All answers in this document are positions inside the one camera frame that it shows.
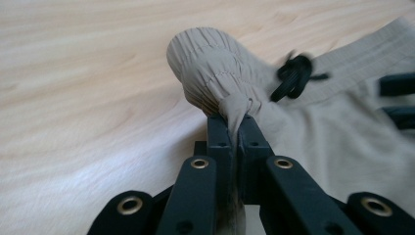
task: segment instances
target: brass grommet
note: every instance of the brass grommet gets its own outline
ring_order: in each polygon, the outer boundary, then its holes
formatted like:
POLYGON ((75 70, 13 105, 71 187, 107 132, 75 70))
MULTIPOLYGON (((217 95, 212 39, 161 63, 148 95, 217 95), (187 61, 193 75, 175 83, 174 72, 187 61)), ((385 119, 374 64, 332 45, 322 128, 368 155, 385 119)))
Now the brass grommet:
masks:
POLYGON ((291 168, 293 167, 293 163, 291 163, 288 160, 283 160, 283 159, 277 159, 276 161, 274 161, 275 165, 277 165, 280 168, 291 168))
POLYGON ((363 207, 375 215, 389 217, 392 215, 392 209, 376 198, 365 197, 360 201, 363 207))
POLYGON ((203 159, 196 159, 196 160, 193 160, 193 161, 190 163, 190 165, 191 165, 193 168, 205 168, 205 167, 207 167, 207 166, 208 166, 208 161, 203 160, 203 159))
POLYGON ((143 207, 143 201, 135 196, 130 196, 124 198, 121 202, 118 203, 116 210, 122 215, 130 215, 134 214, 143 207))

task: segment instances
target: beige fabric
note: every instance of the beige fabric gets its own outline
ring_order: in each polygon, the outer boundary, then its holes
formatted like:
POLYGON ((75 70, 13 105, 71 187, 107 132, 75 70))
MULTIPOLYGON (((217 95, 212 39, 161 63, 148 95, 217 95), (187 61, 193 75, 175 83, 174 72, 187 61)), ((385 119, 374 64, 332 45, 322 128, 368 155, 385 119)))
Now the beige fabric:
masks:
POLYGON ((377 111, 415 104, 413 96, 379 98, 376 79, 415 71, 415 29, 397 20, 344 48, 316 58, 316 73, 296 100, 269 101, 279 85, 276 67, 228 34, 193 28, 176 35, 167 59, 186 99, 210 115, 220 112, 236 133, 253 116, 276 155, 299 161, 329 195, 354 192, 389 198, 415 215, 415 145, 377 111))

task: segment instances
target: black elastic cord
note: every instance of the black elastic cord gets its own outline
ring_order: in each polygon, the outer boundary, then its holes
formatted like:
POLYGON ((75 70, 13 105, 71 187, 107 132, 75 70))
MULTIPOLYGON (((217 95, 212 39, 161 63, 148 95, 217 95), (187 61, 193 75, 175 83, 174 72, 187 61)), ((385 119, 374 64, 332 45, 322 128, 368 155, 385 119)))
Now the black elastic cord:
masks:
POLYGON ((271 101, 278 102, 284 96, 297 99, 305 88, 308 81, 329 78, 327 73, 311 76, 312 63, 305 55, 299 55, 291 59, 290 53, 286 64, 277 70, 277 76, 283 82, 272 93, 271 101))

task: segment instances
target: light wood tabletop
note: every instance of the light wood tabletop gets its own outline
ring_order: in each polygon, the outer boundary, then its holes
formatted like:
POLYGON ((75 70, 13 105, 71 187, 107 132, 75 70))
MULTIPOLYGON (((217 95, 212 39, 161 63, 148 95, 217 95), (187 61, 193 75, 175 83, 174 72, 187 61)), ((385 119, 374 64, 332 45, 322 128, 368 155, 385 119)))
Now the light wood tabletop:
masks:
POLYGON ((115 195, 173 184, 206 117, 165 51, 222 29, 268 63, 321 55, 398 17, 410 0, 3 0, 0 234, 85 234, 115 195))

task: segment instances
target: fabric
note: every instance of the fabric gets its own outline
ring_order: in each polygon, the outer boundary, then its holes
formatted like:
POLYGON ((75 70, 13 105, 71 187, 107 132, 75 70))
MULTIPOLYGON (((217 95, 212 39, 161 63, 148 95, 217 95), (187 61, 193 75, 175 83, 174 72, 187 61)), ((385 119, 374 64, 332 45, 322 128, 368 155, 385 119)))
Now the fabric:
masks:
POLYGON ((415 71, 415 29, 406 21, 315 58, 315 73, 331 78, 310 81, 299 98, 278 103, 270 101, 278 68, 225 32, 183 31, 170 42, 167 60, 186 99, 206 115, 227 118, 234 141, 249 114, 274 153, 296 159, 327 194, 345 202, 352 193, 372 192, 415 216, 414 137, 379 111, 414 105, 415 98, 380 98, 377 82, 415 71))

